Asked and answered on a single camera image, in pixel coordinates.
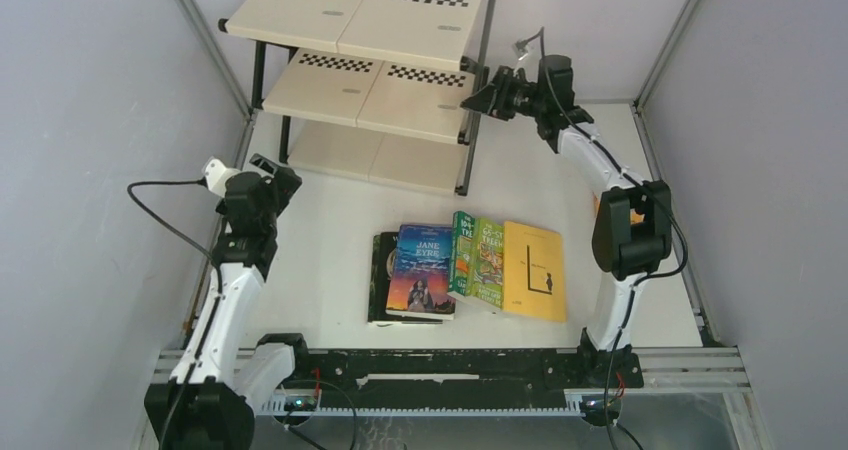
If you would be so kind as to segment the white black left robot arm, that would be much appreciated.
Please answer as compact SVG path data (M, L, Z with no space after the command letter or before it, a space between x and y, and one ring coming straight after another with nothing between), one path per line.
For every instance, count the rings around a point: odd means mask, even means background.
M224 228L208 257L211 282L198 327L144 407L161 449L248 449L261 406L283 381L311 377L311 358L286 343L260 344L236 367L244 326L275 259L278 218L302 184L285 163L255 154L242 169L210 159L202 184L219 203Z

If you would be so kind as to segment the orange paperback book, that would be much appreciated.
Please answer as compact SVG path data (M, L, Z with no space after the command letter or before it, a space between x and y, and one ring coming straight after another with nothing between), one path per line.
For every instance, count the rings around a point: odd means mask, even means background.
M594 198L597 223L616 226L635 226L645 221L639 197L632 197L621 189L604 192Z

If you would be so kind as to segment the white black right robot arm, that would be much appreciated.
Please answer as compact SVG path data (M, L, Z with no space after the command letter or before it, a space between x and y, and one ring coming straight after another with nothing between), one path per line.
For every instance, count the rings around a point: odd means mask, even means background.
M502 121L533 119L540 138L577 166L597 198L591 248L602 280L577 363L584 382L602 386L631 353L642 293L671 254L671 192L664 181L648 181L614 157L594 118L575 102L570 58L543 57L537 76L531 82L524 71L501 66L461 106Z

